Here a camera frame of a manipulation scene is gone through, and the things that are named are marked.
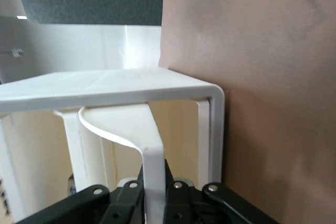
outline white plastic stand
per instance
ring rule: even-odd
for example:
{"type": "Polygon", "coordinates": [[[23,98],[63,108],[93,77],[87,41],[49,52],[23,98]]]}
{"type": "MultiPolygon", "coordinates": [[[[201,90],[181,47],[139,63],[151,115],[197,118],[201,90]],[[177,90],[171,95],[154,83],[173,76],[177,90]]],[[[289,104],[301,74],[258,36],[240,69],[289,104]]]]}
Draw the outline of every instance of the white plastic stand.
{"type": "MultiPolygon", "coordinates": [[[[52,73],[0,85],[0,113],[37,110],[60,111],[71,108],[78,109],[82,106],[136,104],[169,99],[204,99],[209,101],[208,179],[219,182],[222,174],[224,94],[221,88],[214,84],[167,69],[155,68],[52,73]]],[[[75,125],[76,119],[73,114],[63,116],[63,118],[66,117],[69,119],[65,120],[67,128],[67,125],[75,125]]],[[[75,138],[78,136],[71,137],[70,131],[71,129],[68,128],[68,141],[76,141],[75,138]]],[[[6,143],[5,138],[5,134],[2,134],[2,138],[0,138],[2,145],[6,143]]],[[[75,142],[68,143],[68,145],[71,152],[76,149],[75,142]]],[[[11,162],[11,153],[5,152],[8,152],[5,148],[0,149],[0,156],[4,157],[0,164],[1,167],[7,166],[11,162]]],[[[75,168],[74,159],[71,158],[71,161],[75,168]]],[[[82,164],[82,167],[85,166],[80,160],[78,160],[78,164],[82,164]]],[[[15,186],[9,182],[16,179],[15,173],[20,172],[19,170],[12,173],[3,172],[5,188],[15,186]]],[[[20,188],[13,188],[13,190],[20,192],[20,188]]],[[[23,200],[14,203],[9,198],[9,204],[12,208],[25,211],[23,200]]],[[[15,221],[24,217],[27,217],[27,212],[13,216],[15,221]]]]}

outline screw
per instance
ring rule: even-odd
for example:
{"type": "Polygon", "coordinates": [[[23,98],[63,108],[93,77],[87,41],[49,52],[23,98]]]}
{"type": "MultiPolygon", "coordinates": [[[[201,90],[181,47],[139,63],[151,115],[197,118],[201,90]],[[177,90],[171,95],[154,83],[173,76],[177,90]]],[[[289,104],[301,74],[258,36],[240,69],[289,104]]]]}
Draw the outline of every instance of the screw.
{"type": "Polygon", "coordinates": [[[138,186],[138,183],[133,182],[130,184],[130,188],[136,188],[138,186]]]}
{"type": "Polygon", "coordinates": [[[102,189],[97,188],[96,190],[93,191],[93,194],[98,195],[98,194],[101,194],[102,192],[103,192],[102,189]]]}
{"type": "Polygon", "coordinates": [[[174,183],[174,187],[177,188],[177,189],[181,188],[182,187],[182,183],[181,182],[175,182],[174,183]]]}
{"type": "Polygon", "coordinates": [[[209,185],[209,191],[217,191],[218,186],[215,185],[209,185]]]}

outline brown cardboard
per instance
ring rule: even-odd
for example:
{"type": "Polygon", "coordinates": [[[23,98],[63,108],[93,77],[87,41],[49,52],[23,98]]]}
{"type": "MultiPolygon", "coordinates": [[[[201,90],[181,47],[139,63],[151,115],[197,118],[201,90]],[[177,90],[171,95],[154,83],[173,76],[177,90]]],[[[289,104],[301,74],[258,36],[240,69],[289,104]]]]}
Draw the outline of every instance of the brown cardboard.
{"type": "Polygon", "coordinates": [[[336,0],[164,0],[160,66],[226,94],[224,183],[280,223],[336,220],[336,0]]]}

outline black mechanical arm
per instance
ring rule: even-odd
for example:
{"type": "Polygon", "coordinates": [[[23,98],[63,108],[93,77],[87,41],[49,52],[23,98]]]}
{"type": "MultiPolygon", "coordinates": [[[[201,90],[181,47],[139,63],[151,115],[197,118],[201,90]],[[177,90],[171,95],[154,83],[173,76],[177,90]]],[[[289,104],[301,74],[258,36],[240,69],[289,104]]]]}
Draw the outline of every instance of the black mechanical arm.
{"type": "MultiPolygon", "coordinates": [[[[142,169],[137,180],[109,192],[102,185],[82,190],[17,224],[144,224],[142,169]]],[[[166,162],[164,224],[276,224],[277,222],[220,183],[197,190],[174,180],[166,162]]]]}

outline white support leg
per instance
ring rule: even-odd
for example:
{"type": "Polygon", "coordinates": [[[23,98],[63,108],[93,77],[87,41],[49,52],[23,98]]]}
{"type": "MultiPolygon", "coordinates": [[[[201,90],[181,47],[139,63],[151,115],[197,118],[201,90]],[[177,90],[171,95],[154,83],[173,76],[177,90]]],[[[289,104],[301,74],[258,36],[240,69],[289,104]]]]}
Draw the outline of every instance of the white support leg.
{"type": "Polygon", "coordinates": [[[198,188],[212,181],[209,179],[209,127],[210,103],[207,100],[195,101],[198,105],[198,188]]]}
{"type": "Polygon", "coordinates": [[[55,114],[63,118],[76,190],[81,191],[90,186],[90,181],[81,141],[78,110],[55,111],[55,114]]]}

